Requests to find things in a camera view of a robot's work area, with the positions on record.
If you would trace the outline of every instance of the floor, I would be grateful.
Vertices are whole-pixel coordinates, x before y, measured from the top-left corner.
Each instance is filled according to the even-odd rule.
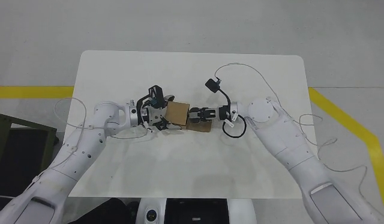
[[[89,49],[299,55],[308,86],[384,148],[383,6],[384,0],[0,0],[0,85],[73,85]],[[53,117],[56,101],[0,99],[0,112],[63,131]],[[334,168],[366,164],[362,192],[384,212],[365,144],[312,108],[324,117],[315,126],[318,143],[339,139],[323,149],[324,161]],[[357,190],[361,172],[337,175]],[[259,223],[311,223],[301,200],[254,206]]]

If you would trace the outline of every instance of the white table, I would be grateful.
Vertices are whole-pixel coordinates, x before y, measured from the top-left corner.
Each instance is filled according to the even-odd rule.
[[[311,113],[304,63],[298,56],[89,50],[82,54],[73,96],[84,101],[88,117],[100,101],[137,101],[153,85],[191,107],[216,107],[226,104],[225,98],[204,84],[219,66],[230,62],[250,64],[261,71],[296,119]],[[247,105],[255,97],[272,96],[260,76],[249,68],[227,67],[218,76],[233,101]],[[81,105],[72,101],[68,122],[78,124],[82,118]],[[311,123],[312,118],[304,121]],[[215,123],[210,133],[174,131],[133,140],[109,138],[103,153],[70,196],[301,197],[293,178],[252,131],[231,139],[220,127]],[[65,136],[72,131],[68,126]],[[119,135],[138,135],[139,130],[136,132]],[[312,126],[305,127],[305,132],[316,140]]]

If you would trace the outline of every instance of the yellow floor stripe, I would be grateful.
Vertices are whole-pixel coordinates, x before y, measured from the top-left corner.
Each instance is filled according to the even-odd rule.
[[[0,98],[72,97],[73,86],[0,86]]]
[[[333,117],[366,144],[377,185],[380,190],[380,195],[384,203],[384,155],[380,146],[379,138],[317,92],[314,88],[309,88],[308,91],[310,93],[310,99],[313,103],[315,103],[318,107],[324,110],[328,115]]]

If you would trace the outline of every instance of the cable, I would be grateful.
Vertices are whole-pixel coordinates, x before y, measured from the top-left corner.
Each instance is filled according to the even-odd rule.
[[[119,137],[117,137],[117,136],[111,136],[111,138],[114,138],[114,139],[120,139],[120,140],[142,138],[142,137],[144,137],[144,136],[146,136],[146,135],[148,134],[148,129],[150,129],[150,128],[146,128],[146,127],[144,126],[144,124],[141,124],[140,126],[143,127],[143,128],[145,129],[145,133],[144,133],[143,135],[141,135],[141,136],[133,136],[133,137],[131,137],[131,138],[119,138]]]
[[[77,100],[77,101],[84,107],[84,119],[83,119],[83,124],[81,124],[80,126],[75,126],[75,125],[72,125],[72,124],[68,123],[67,121],[64,121],[64,120],[61,119],[61,118],[59,117],[59,115],[56,113],[56,106],[58,105],[58,103],[62,102],[63,100],[69,100],[69,99],[70,99],[70,100],[72,100],[72,99],[73,99],[73,100]],[[55,166],[52,166],[52,167],[48,167],[49,169],[53,169],[53,168],[55,168],[55,167],[57,167],[57,166],[63,164],[64,162],[66,162],[66,161],[73,155],[73,153],[75,153],[75,152],[77,151],[77,148],[78,148],[78,146],[79,146],[79,143],[80,143],[80,141],[81,141],[82,138],[83,138],[84,129],[86,129],[86,128],[84,128],[84,126],[85,126],[85,120],[86,120],[86,106],[85,106],[84,102],[81,101],[81,100],[78,99],[78,98],[75,98],[75,97],[66,97],[66,98],[62,98],[62,99],[58,100],[58,101],[55,103],[55,105],[53,106],[53,113],[56,115],[56,117],[57,117],[60,121],[66,123],[66,125],[68,125],[68,126],[72,126],[72,127],[77,128],[77,129],[81,129],[81,132],[80,132],[80,136],[79,136],[79,138],[78,138],[78,140],[77,140],[77,143],[76,143],[75,148],[73,148],[73,147],[71,148],[71,149],[73,149],[73,151],[68,155],[68,157],[65,158],[63,161],[61,161],[59,164],[57,164],[57,165],[55,165]]]
[[[223,95],[226,97],[227,102],[228,102],[228,108],[230,108],[230,98],[229,98],[229,96],[222,89],[219,89],[218,91],[223,93]]]
[[[260,71],[258,71],[257,69],[255,69],[254,67],[250,66],[250,65],[247,65],[247,64],[243,64],[243,63],[238,63],[238,62],[233,62],[233,63],[228,63],[228,64],[225,64],[225,65],[222,65],[221,67],[219,67],[218,69],[216,69],[215,71],[215,77],[217,79],[220,80],[220,78],[217,77],[217,72],[224,68],[224,67],[227,67],[227,66],[230,66],[230,65],[242,65],[242,66],[245,66],[245,67],[248,67],[248,68],[251,68],[252,70],[256,71],[260,77],[264,80],[264,82],[266,83],[266,85],[269,87],[269,89],[273,92],[273,94],[275,95],[276,99],[277,99],[277,102],[279,104],[279,106],[285,111],[285,113],[292,119],[293,122],[299,124],[299,127],[300,127],[300,130],[301,130],[301,133],[304,135],[305,139],[312,145],[315,145],[318,147],[318,150],[317,150],[317,156],[319,158],[319,161],[327,168],[329,169],[330,171],[333,171],[333,172],[350,172],[350,171],[354,171],[356,169],[359,169],[359,168],[365,168],[365,171],[364,171],[364,174],[361,178],[361,181],[359,183],[359,194],[361,195],[361,197],[363,198],[363,200],[365,202],[367,202],[369,204],[369,206],[374,209],[375,211],[377,211],[381,216],[384,217],[384,215],[378,210],[376,209],[367,199],[366,197],[362,194],[361,192],[361,186],[362,186],[362,183],[364,182],[364,179],[365,177],[367,176],[367,171],[368,171],[368,167],[366,165],[359,165],[355,168],[350,168],[350,169],[346,169],[346,170],[336,170],[336,169],[333,169],[333,168],[330,168],[328,165],[326,165],[325,163],[322,162],[322,159],[321,159],[321,156],[319,155],[320,154],[320,151],[323,147],[325,146],[328,146],[328,145],[332,145],[334,143],[336,143],[338,141],[337,138],[332,138],[328,141],[326,141],[325,143],[321,144],[321,145],[316,145],[315,143],[313,143],[312,141],[310,141],[308,138],[307,138],[307,135],[305,134],[304,130],[302,129],[302,126],[314,126],[314,124],[304,124],[304,123],[301,123],[301,118],[306,116],[306,115],[309,115],[309,116],[312,116],[312,117],[317,117],[317,118],[320,118],[320,123],[323,121],[323,118],[318,116],[318,115],[315,115],[315,114],[302,114],[300,117],[299,117],[299,121],[296,121],[291,115],[289,115],[289,113],[283,108],[283,106],[281,105],[281,102],[280,102],[280,99],[278,98],[278,95],[277,93],[273,90],[272,86],[268,83],[268,81],[264,78],[263,74],[261,74]]]
[[[245,134],[245,131],[247,131],[247,122],[245,121],[244,117],[242,117],[241,115],[239,115],[240,119],[242,119],[242,121],[244,122],[244,129],[242,131],[242,133],[239,135],[239,136],[231,136],[230,134],[228,134],[224,128],[224,126],[226,125],[226,122],[224,121],[223,122],[223,132],[225,135],[229,136],[230,138],[240,138],[242,137],[244,134]]]
[[[8,199],[14,199],[13,196],[0,196],[0,198],[8,198]]]

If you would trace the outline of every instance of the cardboard box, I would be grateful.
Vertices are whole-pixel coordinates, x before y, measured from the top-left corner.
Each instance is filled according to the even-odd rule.
[[[175,101],[168,102],[165,119],[174,125],[181,126],[185,130],[194,130],[195,132],[210,132],[212,121],[200,123],[190,123],[188,121],[188,111],[190,105]]]

